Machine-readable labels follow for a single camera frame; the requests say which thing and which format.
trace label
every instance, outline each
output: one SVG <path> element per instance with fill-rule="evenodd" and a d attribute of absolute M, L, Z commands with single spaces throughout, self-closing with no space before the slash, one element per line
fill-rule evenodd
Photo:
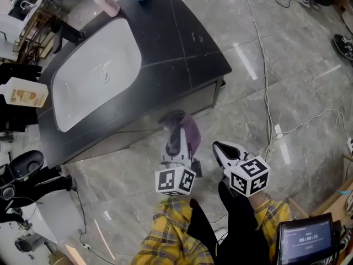
<path fill-rule="evenodd" d="M 46 97 L 43 93 L 35 93 L 31 91 L 24 91 L 20 89 L 14 89 L 12 91 L 10 104 L 42 107 Z"/>

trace purple cloth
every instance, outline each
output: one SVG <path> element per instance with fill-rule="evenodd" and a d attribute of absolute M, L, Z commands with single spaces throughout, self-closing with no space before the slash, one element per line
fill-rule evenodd
<path fill-rule="evenodd" d="M 191 147 L 193 156 L 200 145 L 201 135 L 195 120 L 182 110 L 175 110 L 165 115 L 160 121 L 170 132 L 167 143 L 168 153 L 176 155 L 180 152 L 180 128 L 185 130 L 186 142 Z"/>

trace white cable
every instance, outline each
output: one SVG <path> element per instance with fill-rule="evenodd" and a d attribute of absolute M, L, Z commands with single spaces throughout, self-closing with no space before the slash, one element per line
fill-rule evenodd
<path fill-rule="evenodd" d="M 267 124 L 267 133 L 268 133 L 268 141 L 269 141 L 269 144 L 267 145 L 267 147 L 264 150 L 264 154 L 263 154 L 264 155 L 263 156 L 264 159 L 266 161 L 268 160 L 268 158 L 270 156 L 270 153 L 271 153 L 271 144 L 279 139 L 278 138 L 279 135 L 286 135 L 286 134 L 291 133 L 292 131 L 296 130 L 300 126 L 304 126 L 308 122 L 310 122 L 311 120 L 322 116 L 326 111 L 331 111 L 331 112 L 336 112 L 337 113 L 336 122 L 335 122 L 335 128 L 336 129 L 338 129 L 339 126 L 340 126 L 340 115 L 342 116 L 343 128 L 344 128 L 344 131 L 345 131 L 345 134 L 346 134 L 346 138 L 348 140 L 348 132 L 347 132 L 347 129 L 346 129 L 346 126 L 345 126 L 345 122 L 344 122 L 344 115 L 343 115 L 342 112 L 339 112 L 336 109 L 324 109 L 320 114 L 312 116 L 306 122 L 295 126 L 290 131 L 281 132 L 281 133 L 278 133 L 275 136 L 273 136 L 274 124 L 273 124 L 271 113 L 270 113 L 270 102 L 269 102 L 269 94 L 268 94 L 269 82 L 268 82 L 268 71 L 267 71 L 267 62 L 266 62 L 265 50 L 264 50 L 264 47 L 263 47 L 263 43 L 261 41 L 261 37 L 260 37 L 260 34 L 259 34 L 259 29 L 258 29 L 258 26 L 256 24 L 255 16 L 254 16 L 253 10 L 252 10 L 252 8 L 250 6 L 249 0 L 245 0 L 245 2 L 247 3 L 248 11 L 249 11 L 250 15 L 252 16 L 253 24 L 255 26 L 256 33 L 258 35 L 260 48 L 261 48 L 261 53 L 262 53 L 263 60 L 264 60 L 264 75 L 265 75 L 265 98 L 264 98 L 264 101 L 265 101 L 265 104 L 266 104 L 266 124 Z"/>
<path fill-rule="evenodd" d="M 224 215 L 223 215 L 221 218 L 219 218 L 218 220 L 216 220 L 216 221 L 214 221 L 214 222 L 210 222 L 210 224 L 216 224 L 216 223 L 218 223 L 218 222 L 222 221 L 222 220 L 223 220 L 223 218 L 227 217 L 228 215 L 229 215 L 229 213 L 224 214 Z"/>
<path fill-rule="evenodd" d="M 123 253 L 118 253 L 118 252 L 115 252 L 115 251 L 108 251 L 108 250 L 102 250 L 102 251 L 99 251 L 99 253 L 102 253 L 102 252 L 111 252 L 111 253 L 114 253 L 116 255 L 119 255 L 119 256 L 129 256 L 129 257 L 133 257 L 132 255 L 128 255 L 128 254 L 123 254 Z"/>
<path fill-rule="evenodd" d="M 269 141 L 269 145 L 265 149 L 264 158 L 267 161 L 268 160 L 268 156 L 269 156 L 269 154 L 271 152 L 272 135 L 273 135 L 273 130 L 274 130 L 274 123 L 272 121 L 272 117 L 271 117 L 271 113 L 270 113 L 270 101 L 269 101 L 269 94 L 268 94 L 268 92 L 269 92 L 269 81 L 268 81 L 267 62 L 266 62 L 265 50 L 264 50 L 264 47 L 263 47 L 263 43 L 261 41 L 261 37 L 260 37 L 260 34 L 259 34 L 258 26 L 256 24 L 254 12 L 253 12 L 253 10 L 252 10 L 252 8 L 250 6 L 249 0 L 245 0 L 245 2 L 247 3 L 248 11 L 249 11 L 250 15 L 252 16 L 253 24 L 255 26 L 256 33 L 258 35 L 260 48 L 261 48 L 261 52 L 262 52 L 263 59 L 264 59 L 264 75 L 265 75 L 265 99 L 264 99 L 264 101 L 265 101 L 265 105 L 266 105 L 266 126 L 267 126 L 267 136 L 268 136 L 268 141 Z"/>

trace timer display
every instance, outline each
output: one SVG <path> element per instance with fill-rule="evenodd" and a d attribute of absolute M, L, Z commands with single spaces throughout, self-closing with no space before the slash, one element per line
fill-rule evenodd
<path fill-rule="evenodd" d="M 302 258 L 331 247 L 331 232 L 328 222 L 284 229 L 281 237 L 282 264 L 291 259 Z"/>

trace sneaker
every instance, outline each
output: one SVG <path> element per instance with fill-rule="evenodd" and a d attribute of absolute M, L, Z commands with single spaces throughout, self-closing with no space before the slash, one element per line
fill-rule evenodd
<path fill-rule="evenodd" d="M 346 38 L 343 35 L 335 34 L 333 36 L 333 41 L 338 49 L 338 51 L 348 58 L 349 60 L 353 60 L 353 44 L 352 41 Z"/>
<path fill-rule="evenodd" d="M 318 3 L 316 3 L 316 2 L 312 2 L 312 6 L 313 6 L 313 8 L 316 10 L 316 11 L 319 11 L 319 4 Z"/>
<path fill-rule="evenodd" d="M 309 0 L 295 0 L 295 1 L 297 1 L 299 4 L 303 5 L 304 7 L 310 8 Z"/>

